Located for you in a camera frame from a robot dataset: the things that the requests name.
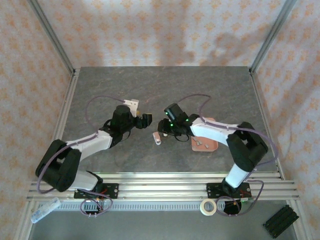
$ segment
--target black mounting bracket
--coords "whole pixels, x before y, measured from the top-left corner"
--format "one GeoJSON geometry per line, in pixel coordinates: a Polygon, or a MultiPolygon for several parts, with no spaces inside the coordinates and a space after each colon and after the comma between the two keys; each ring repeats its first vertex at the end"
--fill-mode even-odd
{"type": "Polygon", "coordinates": [[[221,182],[209,182],[206,184],[206,193],[208,199],[217,199],[223,196],[229,196],[234,199],[251,199],[251,189],[247,182],[243,182],[231,195],[223,191],[223,184],[221,182]]]}
{"type": "MultiPolygon", "coordinates": [[[[102,184],[102,191],[99,192],[100,194],[107,195],[111,199],[117,199],[119,194],[119,184],[118,183],[103,183],[102,184]]],[[[103,196],[97,196],[94,194],[90,194],[79,189],[74,191],[75,199],[103,199],[103,196]]]]}

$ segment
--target robotic arm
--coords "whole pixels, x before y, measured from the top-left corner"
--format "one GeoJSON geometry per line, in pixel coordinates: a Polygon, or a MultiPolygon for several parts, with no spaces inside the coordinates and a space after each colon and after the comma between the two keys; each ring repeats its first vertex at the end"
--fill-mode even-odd
{"type": "Polygon", "coordinates": [[[130,134],[134,127],[138,129],[148,127],[152,122],[152,115],[137,116],[138,104],[138,100],[125,100],[124,105],[116,107],[112,119],[106,121],[97,133],[67,142],[60,139],[54,140],[38,165],[35,175],[39,177],[46,163],[57,151],[67,145],[77,143],[53,160],[42,179],[59,192],[68,189],[84,189],[100,193],[103,185],[102,178],[92,172],[78,170],[79,163],[94,153],[114,147],[123,139],[123,134],[126,132],[130,134]]]}
{"type": "Polygon", "coordinates": [[[188,135],[193,137],[204,137],[229,147],[234,160],[234,165],[227,177],[222,181],[222,190],[231,197],[268,152],[267,145],[259,135],[241,131],[240,129],[229,129],[231,127],[232,129],[254,129],[248,122],[237,125],[208,120],[208,122],[213,124],[225,126],[227,129],[210,126],[203,122],[197,114],[188,116],[176,103],[168,106],[164,112],[169,119],[164,118],[159,122],[158,132],[173,136],[188,135]]]}

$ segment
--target roll of tape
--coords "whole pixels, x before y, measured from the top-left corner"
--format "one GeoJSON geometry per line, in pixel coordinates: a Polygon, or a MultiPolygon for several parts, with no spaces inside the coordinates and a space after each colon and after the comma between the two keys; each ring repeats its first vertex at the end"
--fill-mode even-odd
{"type": "Polygon", "coordinates": [[[201,211],[201,213],[202,213],[203,215],[205,215],[205,216],[212,216],[212,215],[215,214],[216,211],[217,211],[217,204],[216,204],[216,202],[215,202],[213,199],[211,199],[211,198],[206,198],[206,199],[203,200],[203,201],[201,202],[201,204],[200,204],[200,211],[201,211]],[[207,210],[205,210],[205,204],[206,204],[206,203],[211,203],[211,204],[213,205],[213,210],[212,210],[212,211],[207,211],[207,210]]]}

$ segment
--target patterned wallpaper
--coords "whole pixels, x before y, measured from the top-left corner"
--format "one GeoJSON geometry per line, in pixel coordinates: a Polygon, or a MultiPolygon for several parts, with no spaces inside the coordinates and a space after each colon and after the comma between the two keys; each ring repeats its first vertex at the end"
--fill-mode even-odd
{"type": "Polygon", "coordinates": [[[249,66],[285,0],[39,0],[75,68],[249,66]]]}
{"type": "Polygon", "coordinates": [[[25,0],[0,4],[0,239],[14,237],[70,77],[25,0]]]}
{"type": "Polygon", "coordinates": [[[288,179],[320,240],[320,1],[300,0],[257,76],[288,179]]]}

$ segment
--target purple cable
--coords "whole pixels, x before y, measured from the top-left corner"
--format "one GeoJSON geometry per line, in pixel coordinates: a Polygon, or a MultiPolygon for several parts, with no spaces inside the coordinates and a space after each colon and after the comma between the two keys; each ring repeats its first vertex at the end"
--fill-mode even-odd
{"type": "Polygon", "coordinates": [[[51,192],[52,190],[54,190],[54,188],[50,188],[49,190],[41,190],[40,189],[40,182],[42,180],[42,178],[44,177],[44,174],[45,172],[47,171],[49,165],[54,161],[54,159],[56,159],[56,157],[61,154],[63,151],[65,151],[66,149],[68,148],[71,148],[72,146],[74,145],[78,145],[78,144],[83,144],[83,143],[86,143],[86,142],[89,142],[93,139],[95,139],[97,136],[98,136],[98,128],[95,128],[95,126],[90,122],[89,120],[89,117],[88,117],[88,107],[89,107],[89,104],[97,99],[97,98],[110,98],[110,99],[113,99],[113,100],[117,100],[117,101],[120,101],[122,103],[124,103],[125,101],[122,100],[122,99],[118,99],[118,98],[115,98],[113,96],[108,96],[108,95],[99,95],[99,96],[95,96],[94,98],[92,98],[85,106],[85,110],[84,110],[84,117],[85,117],[85,120],[87,121],[87,123],[96,131],[95,132],[95,135],[91,136],[91,137],[88,137],[86,139],[83,139],[81,141],[78,141],[78,142],[74,142],[74,143],[71,143],[63,148],[61,148],[59,151],[57,151],[50,159],[49,161],[44,165],[43,169],[41,170],[41,173],[38,177],[38,180],[36,182],[36,190],[39,194],[47,194],[49,192],[51,192]]]}
{"type": "Polygon", "coordinates": [[[86,213],[86,212],[82,209],[82,207],[83,207],[83,205],[86,203],[86,201],[94,202],[94,203],[97,205],[98,209],[101,209],[101,210],[102,210],[102,211],[99,212],[99,213],[95,213],[95,214],[94,214],[95,217],[100,216],[100,215],[106,213],[107,211],[109,211],[109,210],[111,209],[112,205],[114,204],[114,202],[112,201],[112,199],[111,199],[109,196],[105,195],[105,194],[97,193],[97,192],[94,192],[94,191],[88,191],[88,190],[85,190],[85,189],[78,189],[78,190],[83,191],[83,192],[86,192],[86,193],[88,193],[88,194],[93,194],[93,195],[101,196],[101,197],[104,197],[104,198],[110,200],[110,205],[109,205],[106,209],[103,209],[103,206],[100,205],[97,200],[95,200],[95,199],[90,199],[90,198],[85,199],[85,200],[80,204],[80,211],[81,211],[81,213],[82,213],[83,215],[85,215],[85,216],[89,216],[89,217],[91,216],[91,214],[86,213]]]}
{"type": "Polygon", "coordinates": [[[254,134],[259,135],[260,137],[266,139],[266,140],[269,142],[271,148],[272,148],[273,151],[274,151],[274,157],[273,157],[272,159],[266,161],[266,162],[259,163],[259,164],[257,165],[257,167],[262,166],[262,165],[265,165],[265,164],[272,163],[272,162],[274,162],[274,161],[277,160],[277,158],[278,158],[278,156],[279,156],[279,151],[278,151],[277,146],[275,145],[275,143],[274,143],[267,135],[263,134],[262,132],[257,131],[257,130],[254,130],[254,129],[250,129],[250,128],[227,127],[227,126],[220,125],[220,124],[215,124],[215,123],[212,123],[212,122],[209,122],[208,120],[206,120],[206,119],[203,117],[203,115],[202,115],[202,108],[205,106],[205,104],[206,104],[207,102],[209,102],[209,101],[211,100],[211,96],[210,96],[210,95],[202,94],[202,93],[191,94],[191,95],[188,95],[188,96],[185,96],[185,97],[181,98],[181,99],[178,101],[178,103],[181,102],[181,101],[184,100],[184,99],[187,99],[187,98],[190,98],[190,97],[193,97],[193,96],[204,96],[204,97],[207,97],[207,98],[208,98],[206,101],[204,101],[204,102],[200,105],[200,107],[199,107],[199,109],[198,109],[198,110],[199,110],[200,119],[201,119],[205,124],[207,124],[207,125],[209,125],[209,126],[212,126],[212,127],[215,127],[215,128],[220,128],[220,129],[235,130],[235,131],[236,131],[236,130],[239,130],[239,131],[251,132],[251,133],[254,133],[254,134]]]}
{"type": "MultiPolygon", "coordinates": [[[[254,207],[254,205],[255,205],[255,204],[257,203],[257,201],[258,201],[258,198],[259,198],[260,195],[261,195],[262,190],[264,189],[265,183],[264,183],[264,181],[262,181],[262,180],[247,180],[247,182],[261,183],[260,191],[259,191],[258,195],[256,196],[255,200],[253,201],[253,203],[250,205],[250,207],[249,207],[246,211],[244,211],[244,212],[242,212],[242,213],[234,214],[234,215],[232,215],[232,214],[224,214],[224,213],[220,212],[220,211],[217,209],[216,212],[217,212],[218,214],[220,214],[221,216],[224,216],[224,217],[237,217],[237,216],[242,216],[242,215],[248,213],[248,212],[254,207]]],[[[218,201],[219,201],[220,199],[223,199],[223,198],[232,199],[234,202],[236,202],[236,200],[235,200],[234,198],[230,197],[230,196],[220,196],[220,197],[218,197],[218,198],[215,200],[215,203],[218,204],[218,201]]]]}

